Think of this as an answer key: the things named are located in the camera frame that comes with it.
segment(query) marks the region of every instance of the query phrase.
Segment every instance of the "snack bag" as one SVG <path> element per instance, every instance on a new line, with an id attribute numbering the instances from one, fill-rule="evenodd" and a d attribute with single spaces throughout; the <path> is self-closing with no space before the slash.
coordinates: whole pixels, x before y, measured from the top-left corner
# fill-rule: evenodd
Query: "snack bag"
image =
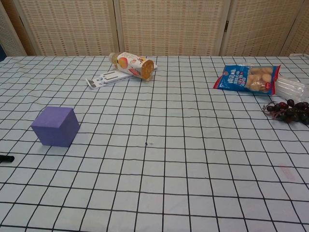
<path id="1" fill-rule="evenodd" d="M 249 67 L 227 65 L 213 88 L 275 94 L 280 66 Z"/>

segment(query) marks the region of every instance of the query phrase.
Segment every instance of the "white plastic clip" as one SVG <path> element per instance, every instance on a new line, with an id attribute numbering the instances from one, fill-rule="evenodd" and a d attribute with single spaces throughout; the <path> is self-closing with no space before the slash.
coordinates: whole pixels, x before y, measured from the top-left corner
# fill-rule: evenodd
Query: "white plastic clip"
<path id="1" fill-rule="evenodd" d="M 100 88 L 102 86 L 106 86 L 110 83 L 118 82 L 127 78 L 133 77 L 132 75 L 121 72 L 118 70 L 113 70 L 107 73 L 103 73 L 100 75 L 100 77 L 88 80 L 86 79 L 87 84 L 91 89 Z"/>

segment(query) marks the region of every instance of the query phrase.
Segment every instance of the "cube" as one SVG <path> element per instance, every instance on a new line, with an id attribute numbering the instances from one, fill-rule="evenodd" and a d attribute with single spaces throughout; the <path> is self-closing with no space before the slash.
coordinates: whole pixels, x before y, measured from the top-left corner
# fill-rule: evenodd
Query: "cube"
<path id="1" fill-rule="evenodd" d="M 43 145 L 69 147 L 80 125 L 72 108 L 47 106 L 31 127 Z"/>

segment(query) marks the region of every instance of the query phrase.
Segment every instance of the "rattan screen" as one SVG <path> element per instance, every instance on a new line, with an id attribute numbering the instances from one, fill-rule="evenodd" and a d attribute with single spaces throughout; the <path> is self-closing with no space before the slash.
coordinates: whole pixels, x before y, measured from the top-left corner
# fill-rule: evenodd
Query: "rattan screen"
<path id="1" fill-rule="evenodd" d="M 27 55 L 34 56 L 36 55 L 34 48 L 31 44 L 31 40 L 27 34 L 27 31 L 20 20 L 19 14 L 15 8 L 13 0 L 1 0 L 3 7 L 8 14 L 10 21 L 19 37 L 20 42 L 22 43 Z"/>
<path id="2" fill-rule="evenodd" d="M 303 0 L 234 0 L 222 56 L 278 56 Z"/>
<path id="3" fill-rule="evenodd" d="M 219 54 L 230 0 L 115 1 L 125 51 L 156 56 Z"/>
<path id="4" fill-rule="evenodd" d="M 19 0 L 19 5 L 42 55 L 108 55 L 119 49 L 112 0 Z"/>
<path id="5" fill-rule="evenodd" d="M 289 56 L 291 53 L 309 54 L 309 0 L 302 6 L 281 55 Z"/>
<path id="6" fill-rule="evenodd" d="M 26 52 L 0 2 L 0 45 L 7 56 L 25 56 Z"/>

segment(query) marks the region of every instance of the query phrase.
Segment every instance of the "black marker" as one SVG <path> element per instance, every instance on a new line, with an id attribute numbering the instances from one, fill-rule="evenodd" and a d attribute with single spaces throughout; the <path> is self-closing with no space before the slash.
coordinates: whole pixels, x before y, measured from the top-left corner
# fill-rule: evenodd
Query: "black marker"
<path id="1" fill-rule="evenodd" d="M 14 156 L 2 156 L 2 155 L 0 155 L 0 161 L 2 161 L 2 162 L 13 162 L 14 161 L 14 159 L 15 159 L 15 157 Z"/>

